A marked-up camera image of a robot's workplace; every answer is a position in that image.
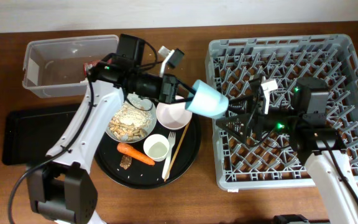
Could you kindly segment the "white plastic fork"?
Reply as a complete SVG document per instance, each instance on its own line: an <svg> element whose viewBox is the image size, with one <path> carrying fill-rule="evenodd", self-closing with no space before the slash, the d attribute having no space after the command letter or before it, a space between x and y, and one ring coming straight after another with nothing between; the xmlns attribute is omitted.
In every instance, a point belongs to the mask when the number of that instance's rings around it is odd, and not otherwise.
<svg viewBox="0 0 358 224"><path fill-rule="evenodd" d="M169 165L170 165L170 162L171 162L172 149L173 149L173 147L175 145L175 140L176 140L176 133L172 131L168 135L169 148L168 148L168 153L167 153L167 156L165 158L165 163L164 163L163 171L162 171L163 180L165 180L165 177L166 177L167 172L168 172L168 168L169 168Z"/></svg>

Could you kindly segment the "brown food scrap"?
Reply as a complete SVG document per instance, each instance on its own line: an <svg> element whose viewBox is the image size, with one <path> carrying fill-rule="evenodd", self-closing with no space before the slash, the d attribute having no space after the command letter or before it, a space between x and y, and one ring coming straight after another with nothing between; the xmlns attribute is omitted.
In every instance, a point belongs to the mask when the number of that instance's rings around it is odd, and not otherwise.
<svg viewBox="0 0 358 224"><path fill-rule="evenodd" d="M132 164L132 157L123 155L120 161L120 167L122 167L124 170L127 170Z"/></svg>

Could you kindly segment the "wooden chopstick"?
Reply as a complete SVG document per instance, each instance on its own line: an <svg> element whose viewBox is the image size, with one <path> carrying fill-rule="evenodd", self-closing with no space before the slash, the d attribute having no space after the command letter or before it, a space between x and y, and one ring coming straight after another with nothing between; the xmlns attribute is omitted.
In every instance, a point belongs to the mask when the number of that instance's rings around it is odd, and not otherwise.
<svg viewBox="0 0 358 224"><path fill-rule="evenodd" d="M171 169L172 169L172 167L173 167L173 165L174 165L174 163L175 163L175 160L176 160L176 158L177 158L177 154L178 154L178 152L179 152L179 150L180 150L180 148L181 148L182 142L183 142L183 140L184 140L184 138L185 138L185 135L186 135L186 132L187 132L187 130L188 130L189 125L190 125L190 122L185 126L185 129L184 129L184 131L183 131L183 134L181 135L181 139L180 139L180 141L179 141L179 143L178 143L178 146L177 146L177 149L176 149L176 151L175 151L175 153L174 153L174 155L173 155L173 159L171 160L171 163L170 163L170 165L169 165L169 167L168 167L166 176L164 177L164 182L167 181L168 176L170 175L170 171L171 171Z"/></svg>

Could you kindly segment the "red strawberry snack wrapper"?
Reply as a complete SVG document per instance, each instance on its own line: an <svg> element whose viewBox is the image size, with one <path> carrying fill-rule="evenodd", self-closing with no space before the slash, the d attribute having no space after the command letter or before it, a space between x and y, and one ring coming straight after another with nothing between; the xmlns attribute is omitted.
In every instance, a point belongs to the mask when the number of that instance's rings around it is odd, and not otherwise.
<svg viewBox="0 0 358 224"><path fill-rule="evenodd" d="M91 62L86 62L83 64L83 70L84 74L87 77L89 74L91 74L91 70L93 67L97 66L97 64L100 62L100 60L93 60Z"/></svg>

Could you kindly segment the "pink plastic bowl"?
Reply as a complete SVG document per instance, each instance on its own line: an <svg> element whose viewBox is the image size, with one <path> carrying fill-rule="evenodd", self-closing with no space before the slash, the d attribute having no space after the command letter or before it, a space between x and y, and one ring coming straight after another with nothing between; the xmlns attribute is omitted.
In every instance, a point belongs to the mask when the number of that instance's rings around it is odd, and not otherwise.
<svg viewBox="0 0 358 224"><path fill-rule="evenodd" d="M170 130L179 130L185 127L192 119L193 113L185 109L185 102L158 103L156 116L158 122Z"/></svg>

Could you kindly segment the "small white cup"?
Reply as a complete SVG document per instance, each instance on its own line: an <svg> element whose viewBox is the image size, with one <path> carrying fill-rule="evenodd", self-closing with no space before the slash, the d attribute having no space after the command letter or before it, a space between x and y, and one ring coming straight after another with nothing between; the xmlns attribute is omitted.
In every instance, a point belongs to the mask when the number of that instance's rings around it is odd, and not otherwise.
<svg viewBox="0 0 358 224"><path fill-rule="evenodd" d="M143 144L145 154L155 162L161 162L166 159L169 147L168 139L161 134L148 136Z"/></svg>

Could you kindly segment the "round black serving tray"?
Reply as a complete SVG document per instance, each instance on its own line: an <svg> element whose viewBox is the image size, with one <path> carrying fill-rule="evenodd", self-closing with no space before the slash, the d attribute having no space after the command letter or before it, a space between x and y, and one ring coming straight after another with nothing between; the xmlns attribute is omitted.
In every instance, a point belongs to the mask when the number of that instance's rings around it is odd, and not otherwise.
<svg viewBox="0 0 358 224"><path fill-rule="evenodd" d="M168 129L157 121L154 130L148 136L152 134L168 136ZM161 187L183 175L195 161L201 144L199 117L197 115L192 116L180 151L166 182L162 178L163 162L156 162L154 166L150 166L133 159L127 170L120 167L123 153L117 150L118 144L119 142L110 138L106 133L99 143L94 159L104 173L117 183L133 189Z"/></svg>

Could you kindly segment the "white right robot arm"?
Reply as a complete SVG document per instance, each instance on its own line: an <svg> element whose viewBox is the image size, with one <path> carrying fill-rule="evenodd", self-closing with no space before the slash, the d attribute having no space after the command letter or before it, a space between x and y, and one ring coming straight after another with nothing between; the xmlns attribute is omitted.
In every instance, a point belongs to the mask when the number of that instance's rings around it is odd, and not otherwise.
<svg viewBox="0 0 358 224"><path fill-rule="evenodd" d="M251 80L252 94L229 99L197 81L181 99L185 109L213 118L216 125L247 147L259 147L272 133L288 135L287 146L298 154L318 188L331 223L358 223L358 186L341 134L326 124L327 84L299 78L289 109L271 108L274 79Z"/></svg>

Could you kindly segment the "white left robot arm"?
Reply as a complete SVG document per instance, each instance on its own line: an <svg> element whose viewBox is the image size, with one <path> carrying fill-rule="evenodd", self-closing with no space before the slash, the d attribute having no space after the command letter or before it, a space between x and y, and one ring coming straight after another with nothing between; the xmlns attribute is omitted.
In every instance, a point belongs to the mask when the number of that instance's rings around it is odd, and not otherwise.
<svg viewBox="0 0 358 224"><path fill-rule="evenodd" d="M85 97L67 129L48 150L45 159L29 166L15 183L7 204L10 223L14 221L14 196L27 181L30 207L34 213L57 223L102 223L96 212L98 192L90 178L97 147L110 119L135 93L159 103L176 103L177 88L182 86L194 96L194 88L176 76L148 70L156 63L143 65L148 42L121 34L117 50L107 54L87 74Z"/></svg>

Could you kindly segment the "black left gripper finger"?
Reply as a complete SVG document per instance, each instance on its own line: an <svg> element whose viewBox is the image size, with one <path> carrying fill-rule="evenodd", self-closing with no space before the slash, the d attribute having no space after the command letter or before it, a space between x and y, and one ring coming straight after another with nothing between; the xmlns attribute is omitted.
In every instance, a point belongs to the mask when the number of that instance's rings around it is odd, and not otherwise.
<svg viewBox="0 0 358 224"><path fill-rule="evenodd" d="M181 96L179 96L177 98L177 96L174 97L172 104L177 104L177 103L186 103L186 102L191 102L193 100L194 97L189 97L189 98L183 98Z"/></svg>
<svg viewBox="0 0 358 224"><path fill-rule="evenodd" d="M195 95L196 90L194 90L191 86L187 85L185 82L177 80L177 93L179 95Z"/></svg>

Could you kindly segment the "light blue plastic cup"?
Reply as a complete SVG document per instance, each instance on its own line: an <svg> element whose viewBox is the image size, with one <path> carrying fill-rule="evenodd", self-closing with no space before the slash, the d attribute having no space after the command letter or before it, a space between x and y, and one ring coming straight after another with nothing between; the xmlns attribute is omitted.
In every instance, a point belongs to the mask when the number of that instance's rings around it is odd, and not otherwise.
<svg viewBox="0 0 358 224"><path fill-rule="evenodd" d="M195 94L191 101L185 103L186 110L212 119L224 116L229 105L226 96L201 80L195 81L192 89Z"/></svg>

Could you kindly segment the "grey dishwasher rack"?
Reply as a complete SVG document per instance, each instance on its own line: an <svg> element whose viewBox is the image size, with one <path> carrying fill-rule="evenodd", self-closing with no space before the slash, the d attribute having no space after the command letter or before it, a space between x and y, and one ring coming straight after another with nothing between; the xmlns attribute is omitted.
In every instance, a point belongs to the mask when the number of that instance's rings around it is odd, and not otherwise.
<svg viewBox="0 0 358 224"><path fill-rule="evenodd" d="M205 66L207 84L229 99L250 94L253 76L276 79L270 104L281 109L290 107L297 78L324 80L330 89L327 123L341 134L358 183L358 58L348 35L214 40ZM243 144L214 126L213 147L216 182L223 190L313 185L285 134L272 134L254 146L254 138Z"/></svg>

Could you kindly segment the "grey plate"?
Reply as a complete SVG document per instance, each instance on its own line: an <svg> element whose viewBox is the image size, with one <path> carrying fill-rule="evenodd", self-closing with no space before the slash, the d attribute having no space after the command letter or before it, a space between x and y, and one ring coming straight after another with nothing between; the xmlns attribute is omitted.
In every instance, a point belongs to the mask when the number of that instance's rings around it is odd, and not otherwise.
<svg viewBox="0 0 358 224"><path fill-rule="evenodd" d="M117 142L134 143L146 138L157 123L155 104L146 98L128 94L127 100L111 118L106 134Z"/></svg>

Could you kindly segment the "rice and peanut scraps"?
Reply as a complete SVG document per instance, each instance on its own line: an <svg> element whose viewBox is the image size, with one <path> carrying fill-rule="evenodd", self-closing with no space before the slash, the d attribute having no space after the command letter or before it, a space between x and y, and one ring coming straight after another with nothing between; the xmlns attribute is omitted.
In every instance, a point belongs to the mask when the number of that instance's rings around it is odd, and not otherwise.
<svg viewBox="0 0 358 224"><path fill-rule="evenodd" d="M118 141L134 142L145 138L152 124L152 113L124 103L111 118L107 133Z"/></svg>

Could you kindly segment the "black rectangular tray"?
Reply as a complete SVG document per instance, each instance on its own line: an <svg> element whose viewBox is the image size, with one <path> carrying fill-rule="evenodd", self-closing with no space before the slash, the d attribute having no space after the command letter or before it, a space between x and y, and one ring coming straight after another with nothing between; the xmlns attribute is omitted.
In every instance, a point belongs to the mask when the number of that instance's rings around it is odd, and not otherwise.
<svg viewBox="0 0 358 224"><path fill-rule="evenodd" d="M12 111L6 117L2 163L6 166L41 160L59 140L79 104Z"/></svg>

